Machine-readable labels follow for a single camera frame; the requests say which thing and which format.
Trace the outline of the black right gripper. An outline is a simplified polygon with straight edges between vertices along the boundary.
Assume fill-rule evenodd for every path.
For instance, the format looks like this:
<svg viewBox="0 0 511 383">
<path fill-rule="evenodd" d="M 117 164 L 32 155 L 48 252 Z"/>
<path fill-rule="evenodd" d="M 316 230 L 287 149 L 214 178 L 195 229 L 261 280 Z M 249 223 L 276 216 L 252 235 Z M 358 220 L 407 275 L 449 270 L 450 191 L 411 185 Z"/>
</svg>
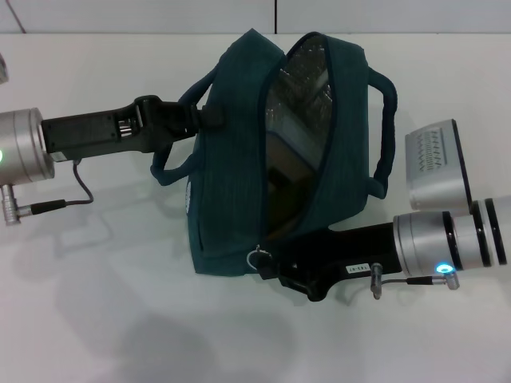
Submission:
<svg viewBox="0 0 511 383">
<path fill-rule="evenodd" d="M 368 277 L 365 265 L 374 263 L 387 274 L 402 271 L 392 223 L 347 231 L 325 228 L 293 239 L 287 249 L 255 249 L 255 270 L 262 279 L 278 278 L 311 302 L 324 300 L 338 282 Z"/>
</svg>

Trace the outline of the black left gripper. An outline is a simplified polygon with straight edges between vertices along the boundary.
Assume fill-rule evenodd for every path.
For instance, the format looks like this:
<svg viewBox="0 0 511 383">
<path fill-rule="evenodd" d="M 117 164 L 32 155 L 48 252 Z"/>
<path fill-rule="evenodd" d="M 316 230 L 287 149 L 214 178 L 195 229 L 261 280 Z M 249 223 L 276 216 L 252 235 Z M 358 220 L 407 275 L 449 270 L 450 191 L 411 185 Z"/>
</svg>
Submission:
<svg viewBox="0 0 511 383">
<path fill-rule="evenodd" d="M 180 104 L 157 96 L 103 112 L 42 121 L 46 153 L 55 162 L 83 160 L 119 152 L 154 153 L 205 129 L 224 126 L 218 105 Z"/>
</svg>

